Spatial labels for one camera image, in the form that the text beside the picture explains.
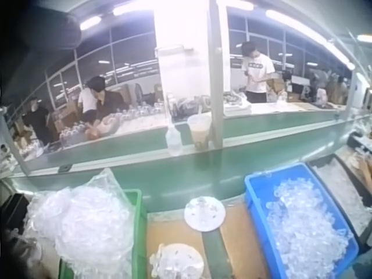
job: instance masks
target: black shirt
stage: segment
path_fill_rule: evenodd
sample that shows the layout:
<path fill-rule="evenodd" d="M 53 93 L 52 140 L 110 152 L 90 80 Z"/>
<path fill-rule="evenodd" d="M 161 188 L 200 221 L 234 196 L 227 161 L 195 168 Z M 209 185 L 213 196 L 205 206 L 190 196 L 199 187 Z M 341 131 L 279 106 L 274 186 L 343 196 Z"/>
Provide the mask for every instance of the black shirt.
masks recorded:
<path fill-rule="evenodd" d="M 104 103 L 97 101 L 97 119 L 102 120 L 107 115 L 123 109 L 128 109 L 128 105 L 124 102 L 122 95 L 118 92 L 105 91 Z"/>
<path fill-rule="evenodd" d="M 39 106 L 34 112 L 28 112 L 24 118 L 24 124 L 29 127 L 30 125 L 34 129 L 35 133 L 42 132 L 46 129 L 47 120 L 46 117 L 49 114 L 46 108 Z"/>

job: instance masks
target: black hair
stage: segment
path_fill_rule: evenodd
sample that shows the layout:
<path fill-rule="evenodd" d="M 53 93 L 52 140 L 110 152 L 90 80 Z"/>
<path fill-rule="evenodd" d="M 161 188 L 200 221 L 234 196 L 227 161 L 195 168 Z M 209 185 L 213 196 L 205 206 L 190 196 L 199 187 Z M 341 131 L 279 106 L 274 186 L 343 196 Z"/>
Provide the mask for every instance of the black hair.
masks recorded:
<path fill-rule="evenodd" d="M 257 46 L 255 42 L 248 41 L 242 44 L 242 55 L 245 57 L 249 56 L 253 51 L 256 51 L 256 50 L 257 50 Z"/>
<path fill-rule="evenodd" d="M 101 92 L 106 88 L 105 78 L 100 76 L 93 77 L 87 81 L 87 87 L 96 92 Z"/>

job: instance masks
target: plastic cup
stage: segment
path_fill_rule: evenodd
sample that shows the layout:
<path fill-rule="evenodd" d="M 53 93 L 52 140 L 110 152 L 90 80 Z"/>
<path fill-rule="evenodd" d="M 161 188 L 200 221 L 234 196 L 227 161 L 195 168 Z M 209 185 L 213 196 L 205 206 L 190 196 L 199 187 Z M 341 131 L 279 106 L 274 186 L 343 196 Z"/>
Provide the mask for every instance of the plastic cup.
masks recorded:
<path fill-rule="evenodd" d="M 187 119 L 192 141 L 197 150 L 208 149 L 208 136 L 212 118 L 209 115 L 192 115 Z"/>

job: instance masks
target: crate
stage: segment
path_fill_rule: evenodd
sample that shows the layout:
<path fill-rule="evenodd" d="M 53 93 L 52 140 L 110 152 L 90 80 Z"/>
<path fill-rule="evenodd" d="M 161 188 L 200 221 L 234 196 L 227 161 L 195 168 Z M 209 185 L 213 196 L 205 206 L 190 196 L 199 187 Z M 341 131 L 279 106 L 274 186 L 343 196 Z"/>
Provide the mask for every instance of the crate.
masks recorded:
<path fill-rule="evenodd" d="M 266 220 L 269 210 L 266 208 L 265 204 L 268 201 L 274 201 L 276 199 L 273 188 L 280 185 L 280 182 L 288 179 L 296 180 L 299 177 L 310 179 L 314 187 L 320 190 L 324 202 L 327 204 L 328 211 L 331 212 L 335 218 L 334 228 L 337 230 L 343 228 L 350 229 L 328 192 L 304 163 L 282 167 L 267 173 L 246 176 L 246 204 L 255 224 L 259 241 L 271 272 L 271 277 L 275 279 L 284 279 L 287 278 L 287 275 L 285 274 L 285 267 L 279 251 L 276 248 L 274 236 Z M 347 269 L 352 264 L 357 254 L 358 245 L 353 237 L 349 240 L 349 246 L 347 247 L 344 258 L 336 262 L 336 267 L 333 271 L 335 275 L 340 275 Z"/>
<path fill-rule="evenodd" d="M 123 190 L 132 205 L 135 206 L 134 216 L 134 245 L 132 250 L 132 278 L 147 278 L 147 255 L 146 255 L 146 234 L 147 234 L 147 211 L 142 202 L 142 192 L 131 189 Z M 74 273 L 67 264 L 60 260 L 58 279 L 73 279 Z"/>
<path fill-rule="evenodd" d="M 318 173 L 315 171 L 314 167 L 323 167 L 327 164 L 330 164 L 331 161 L 335 159 L 341 167 L 346 171 L 349 179 L 351 180 L 352 184 L 354 185 L 355 189 L 357 190 L 358 194 L 363 199 L 364 206 L 370 207 L 372 206 L 372 195 L 369 193 L 367 188 L 363 185 L 363 183 L 353 174 L 353 172 L 347 167 L 347 165 L 335 154 L 330 154 L 322 158 L 315 159 L 313 161 L 307 162 L 307 165 L 309 166 L 310 170 L 314 173 L 314 175 L 318 178 L 318 180 L 322 181 L 321 177 L 318 175 Z M 328 189 L 327 184 L 322 182 L 325 186 L 326 190 L 328 191 L 329 195 L 333 198 L 334 202 L 340 209 L 342 215 L 344 216 L 345 220 L 348 222 L 348 225 L 353 232 L 356 241 L 359 246 L 359 253 L 363 254 L 371 249 L 371 247 L 368 246 L 367 240 L 372 233 L 372 220 L 369 222 L 368 226 L 365 228 L 365 230 L 362 232 L 360 236 L 357 235 L 356 231 L 353 228 L 353 225 L 346 214 L 346 212 L 343 210 L 342 206 L 339 204 L 337 199 L 334 197 L 333 193 L 330 189 Z"/>

